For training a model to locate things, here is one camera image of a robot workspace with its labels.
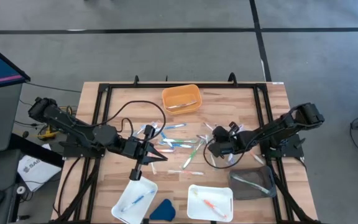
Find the table leg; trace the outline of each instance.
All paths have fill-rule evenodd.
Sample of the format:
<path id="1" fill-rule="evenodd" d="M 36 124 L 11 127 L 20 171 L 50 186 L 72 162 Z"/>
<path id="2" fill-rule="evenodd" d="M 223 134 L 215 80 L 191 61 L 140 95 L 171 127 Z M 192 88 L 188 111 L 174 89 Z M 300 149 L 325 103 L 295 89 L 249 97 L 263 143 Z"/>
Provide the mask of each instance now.
<path id="1" fill-rule="evenodd" d="M 64 161 L 62 156 L 56 152 L 45 149 L 29 140 L 26 140 L 16 134 L 11 134 L 8 149 L 20 149 L 24 154 L 62 168 Z"/>

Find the black line on floor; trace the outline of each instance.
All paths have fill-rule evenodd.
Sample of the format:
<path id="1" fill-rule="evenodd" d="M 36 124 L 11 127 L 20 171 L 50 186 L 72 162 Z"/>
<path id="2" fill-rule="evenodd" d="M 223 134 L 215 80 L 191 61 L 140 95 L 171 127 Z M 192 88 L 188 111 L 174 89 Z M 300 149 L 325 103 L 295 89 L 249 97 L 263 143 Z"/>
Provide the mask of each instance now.
<path id="1" fill-rule="evenodd" d="M 264 70 L 265 81 L 271 82 L 272 76 L 270 75 L 269 63 L 267 62 L 265 44 L 264 44 L 264 39 L 262 37 L 261 29 L 260 29 L 259 17 L 258 17 L 258 12 L 256 10 L 255 0 L 249 0 L 249 4 L 251 6 L 252 18 L 254 20 L 256 40 L 258 42 L 260 59 L 263 61 L 262 66 L 263 66 L 263 70 Z"/>
<path id="2" fill-rule="evenodd" d="M 358 32 L 358 27 L 332 28 L 261 28 L 262 32 Z"/>
<path id="3" fill-rule="evenodd" d="M 81 30 L 0 30 L 0 34 L 175 34 L 175 33 L 240 33 L 254 28 L 151 28 L 151 29 L 81 29 Z"/>

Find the wooden table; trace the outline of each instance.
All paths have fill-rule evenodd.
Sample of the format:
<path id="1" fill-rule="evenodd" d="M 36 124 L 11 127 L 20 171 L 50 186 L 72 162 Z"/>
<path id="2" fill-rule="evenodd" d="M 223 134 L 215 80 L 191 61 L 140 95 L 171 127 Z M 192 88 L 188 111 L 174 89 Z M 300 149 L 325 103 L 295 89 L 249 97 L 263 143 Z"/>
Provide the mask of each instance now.
<path id="1" fill-rule="evenodd" d="M 93 117 L 98 86 L 98 82 L 86 82 L 83 86 L 80 103 L 78 105 L 76 117 L 89 124 Z M 284 84 L 282 83 L 267 83 L 267 88 L 273 117 L 275 119 L 281 114 L 288 112 L 290 109 L 287 93 Z M 194 139 L 196 134 L 211 134 L 211 131 L 203 125 L 203 122 L 227 127 L 231 121 L 234 121 L 239 125 L 243 124 L 246 129 L 255 129 L 259 127 L 254 94 L 251 89 L 205 88 L 200 89 L 200 91 L 203 104 L 197 112 L 178 116 L 167 114 L 167 125 L 187 123 L 187 126 L 185 127 L 166 130 L 165 134 L 169 138 Z M 162 107 L 161 92 L 162 89 L 159 88 L 113 89 L 109 115 L 111 116 L 114 114 L 124 103 L 131 100 L 149 100 Z M 264 112 L 264 120 L 265 123 L 267 123 L 264 100 L 262 94 L 259 95 L 262 111 Z M 99 114 L 100 117 L 102 116 L 102 113 L 103 109 L 101 108 Z M 121 126 L 121 119 L 124 117 L 128 117 L 132 120 L 134 129 L 139 129 L 141 125 L 149 124 L 152 121 L 162 121 L 162 115 L 157 108 L 145 103 L 138 103 L 127 106 L 117 118 L 109 124 L 117 126 L 119 129 Z M 129 125 L 125 123 L 124 132 L 122 134 L 125 138 L 128 137 L 129 130 Z M 161 149 L 163 147 L 156 145 L 156 148 Z M 252 151 L 255 154 L 260 155 L 259 146 L 254 147 Z M 208 223 L 204 220 L 191 220 L 187 217 L 186 204 L 188 188 L 191 184 L 210 187 L 228 187 L 227 174 L 230 169 L 214 170 L 205 163 L 202 155 L 203 151 L 199 150 L 187 170 L 203 171 L 205 175 L 167 174 L 167 170 L 169 169 L 178 169 L 189 157 L 190 153 L 191 150 L 189 149 L 177 149 L 174 153 L 165 153 L 168 157 L 168 162 L 155 163 L 157 175 L 153 175 L 151 166 L 142 167 L 143 176 L 158 185 L 158 192 L 145 218 L 149 217 L 150 213 L 157 208 L 163 199 L 168 198 L 172 201 L 177 212 L 174 222 Z M 65 162 L 58 192 L 60 192 L 63 179 L 74 160 L 75 159 L 69 159 Z M 78 192 L 83 161 L 84 159 L 81 159 L 77 163 L 68 178 L 63 192 L 62 210 L 70 204 Z M 106 153 L 105 157 L 101 160 L 92 223 L 120 223 L 118 219 L 111 215 L 111 208 L 116 204 L 128 184 L 129 172 L 134 168 L 134 165 L 135 161 L 133 160 L 110 152 Z M 305 168 L 294 158 L 283 158 L 283 165 L 290 193 L 307 215 L 317 219 Z M 245 169 L 260 166 L 261 165 L 256 162 L 249 153 L 246 153 L 240 163 L 232 169 Z M 283 219 L 287 219 L 281 193 L 279 193 L 278 196 L 282 217 Z M 85 195 L 81 209 L 81 218 L 85 217 L 87 203 L 88 196 Z M 235 200 L 234 218 L 232 223 L 275 223 L 272 199 Z"/>

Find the wooden tabletop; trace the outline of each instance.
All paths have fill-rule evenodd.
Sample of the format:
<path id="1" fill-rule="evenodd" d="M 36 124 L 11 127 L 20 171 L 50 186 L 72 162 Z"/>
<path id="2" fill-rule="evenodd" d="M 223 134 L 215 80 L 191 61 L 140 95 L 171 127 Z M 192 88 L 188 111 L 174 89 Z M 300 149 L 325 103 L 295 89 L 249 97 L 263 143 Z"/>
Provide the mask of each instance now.
<path id="1" fill-rule="evenodd" d="M 99 83 L 86 82 L 78 105 L 77 118 L 84 122 L 91 123 L 95 100 Z M 273 112 L 273 117 L 278 118 L 281 114 L 288 112 L 290 109 L 287 93 L 282 83 L 267 83 L 268 95 Z M 243 124 L 246 129 L 255 129 L 259 127 L 257 112 L 255 108 L 254 94 L 251 89 L 246 88 L 205 88 L 200 89 L 203 104 L 195 113 L 181 114 L 172 116 L 167 115 L 167 125 L 187 123 L 187 126 L 177 129 L 164 131 L 169 138 L 195 139 L 197 134 L 211 134 L 203 122 L 211 125 L 221 125 L 227 127 L 231 121 L 238 125 Z M 161 88 L 120 88 L 113 89 L 109 115 L 114 114 L 123 104 L 131 100 L 149 100 L 162 106 Z M 264 112 L 264 120 L 267 122 L 264 100 L 262 93 L 259 93 Z M 100 109 L 100 119 L 103 113 L 103 104 Z M 153 105 L 145 103 L 136 103 L 127 106 L 121 113 L 109 124 L 121 126 L 122 118 L 130 118 L 134 124 L 134 129 L 139 129 L 143 124 L 149 124 L 152 121 L 162 121 L 162 115 Z M 128 137 L 130 127 L 124 123 L 123 137 Z M 156 144 L 157 149 L 163 149 L 163 146 Z M 256 146 L 252 148 L 255 154 L 260 155 L 260 148 Z M 143 166 L 143 176 L 155 182 L 158 185 L 158 192 L 145 216 L 148 218 L 157 206 L 167 198 L 171 200 L 176 210 L 174 222 L 180 223 L 208 223 L 204 220 L 191 220 L 186 214 L 188 188 L 191 184 L 203 185 L 209 187 L 228 187 L 227 174 L 231 169 L 246 169 L 251 167 L 260 167 L 261 165 L 255 159 L 246 153 L 240 163 L 230 169 L 214 170 L 207 165 L 202 155 L 203 150 L 199 150 L 194 157 L 187 170 L 202 171 L 205 175 L 190 174 L 167 174 L 167 170 L 178 170 L 179 166 L 185 162 L 191 153 L 191 149 L 177 149 L 174 153 L 165 153 L 168 157 L 167 162 L 156 162 L 155 168 L 157 174 L 153 175 L 151 166 Z M 62 170 L 62 179 L 58 194 L 62 187 L 68 169 L 71 167 L 75 159 L 69 159 L 65 162 Z M 64 210 L 72 201 L 78 192 L 78 186 L 81 179 L 83 169 L 83 161 L 81 159 L 71 175 L 68 178 L 62 198 L 62 210 Z M 218 166 L 222 166 L 222 161 L 218 161 Z M 313 198 L 308 183 L 305 168 L 294 158 L 283 158 L 285 175 L 287 178 L 288 188 L 293 198 L 298 202 L 299 206 L 311 218 L 317 219 L 316 210 L 314 208 Z M 129 182 L 129 173 L 135 166 L 135 161 L 117 154 L 107 152 L 101 160 L 101 166 L 98 176 L 98 186 L 96 189 L 96 197 L 94 201 L 94 209 L 92 215 L 92 223 L 120 223 L 117 218 L 111 215 L 112 207 L 117 203 L 123 190 Z M 287 218 L 285 214 L 285 206 L 281 193 L 278 193 L 281 212 L 283 219 Z M 86 206 L 88 202 L 88 194 L 85 195 L 82 204 L 81 217 L 85 217 Z M 271 198 L 260 198 L 255 200 L 235 200 L 234 218 L 232 223 L 275 223 L 273 211 L 273 203 Z"/>

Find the orange plastic container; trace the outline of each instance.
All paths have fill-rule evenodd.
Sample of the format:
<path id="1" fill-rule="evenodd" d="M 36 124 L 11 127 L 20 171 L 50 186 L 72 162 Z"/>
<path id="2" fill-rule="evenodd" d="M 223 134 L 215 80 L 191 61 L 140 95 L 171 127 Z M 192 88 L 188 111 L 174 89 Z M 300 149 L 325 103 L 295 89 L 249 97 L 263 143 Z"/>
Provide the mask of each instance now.
<path id="1" fill-rule="evenodd" d="M 196 101 L 195 104 L 179 108 L 167 109 L 170 106 L 183 105 Z M 176 86 L 162 90 L 162 103 L 165 110 L 170 114 L 191 113 L 201 106 L 202 99 L 200 89 L 194 84 Z"/>

